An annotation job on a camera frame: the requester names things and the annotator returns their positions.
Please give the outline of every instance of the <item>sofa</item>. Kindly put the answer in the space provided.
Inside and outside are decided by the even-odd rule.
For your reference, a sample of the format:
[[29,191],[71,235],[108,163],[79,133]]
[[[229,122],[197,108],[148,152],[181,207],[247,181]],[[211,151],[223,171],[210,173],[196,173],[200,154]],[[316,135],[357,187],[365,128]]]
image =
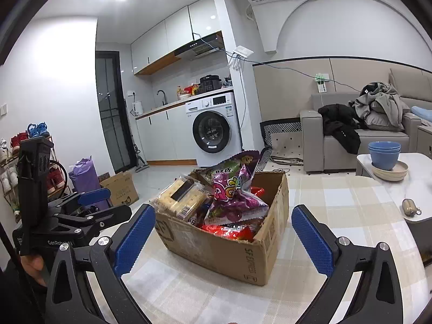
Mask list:
[[[420,74],[406,70],[391,69],[389,82],[399,92],[401,99],[410,107],[432,109],[432,74]],[[323,105],[348,104],[359,96],[358,92],[333,92],[311,96],[313,110],[302,110],[300,121],[303,134],[303,160],[306,172],[340,171],[355,169],[357,155],[349,154],[332,136],[323,135],[322,117],[317,112]],[[360,136],[358,154],[369,153],[368,145],[373,141],[395,141],[401,152],[416,152],[417,127],[421,119],[412,113],[403,116],[403,132],[383,130],[356,130]]]

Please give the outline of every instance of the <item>stacked blue bowl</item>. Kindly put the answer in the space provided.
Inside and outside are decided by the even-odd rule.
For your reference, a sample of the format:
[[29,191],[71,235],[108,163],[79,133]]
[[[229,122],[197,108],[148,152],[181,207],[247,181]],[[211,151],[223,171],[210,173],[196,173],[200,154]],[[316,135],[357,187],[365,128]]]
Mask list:
[[384,171],[393,169],[399,158],[400,150],[401,145],[392,141],[375,141],[369,144],[372,164]]

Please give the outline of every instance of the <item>black range hood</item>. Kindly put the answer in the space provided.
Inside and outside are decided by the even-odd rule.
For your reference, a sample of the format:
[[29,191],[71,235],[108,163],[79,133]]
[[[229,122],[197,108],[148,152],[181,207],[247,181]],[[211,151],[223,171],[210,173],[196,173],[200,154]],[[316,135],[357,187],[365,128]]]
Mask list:
[[194,59],[221,51],[224,47],[222,34],[217,32],[179,47],[174,51],[174,56],[183,59]]

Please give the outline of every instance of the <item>checkered tablecloth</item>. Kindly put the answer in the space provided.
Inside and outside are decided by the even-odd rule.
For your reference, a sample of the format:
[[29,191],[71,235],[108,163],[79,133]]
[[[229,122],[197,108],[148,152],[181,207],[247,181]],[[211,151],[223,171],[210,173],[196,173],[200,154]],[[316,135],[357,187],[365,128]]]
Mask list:
[[[290,211],[304,204],[336,236],[354,244],[389,244],[403,297],[404,323],[425,307],[428,286],[413,237],[385,189],[366,177],[305,176],[289,179]],[[332,323],[342,320],[354,295],[355,273]],[[295,321],[321,288],[318,274],[289,220],[276,264],[266,286],[254,286],[207,270],[168,251],[153,231],[130,274],[123,280],[153,323],[288,324]],[[101,299],[107,319],[115,322]]]

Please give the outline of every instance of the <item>white washing machine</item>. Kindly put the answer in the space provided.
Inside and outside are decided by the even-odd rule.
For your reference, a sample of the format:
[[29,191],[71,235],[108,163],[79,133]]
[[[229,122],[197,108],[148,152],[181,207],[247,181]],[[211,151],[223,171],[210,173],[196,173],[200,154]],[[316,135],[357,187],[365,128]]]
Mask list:
[[186,103],[199,167],[210,167],[241,152],[241,134],[234,92]]

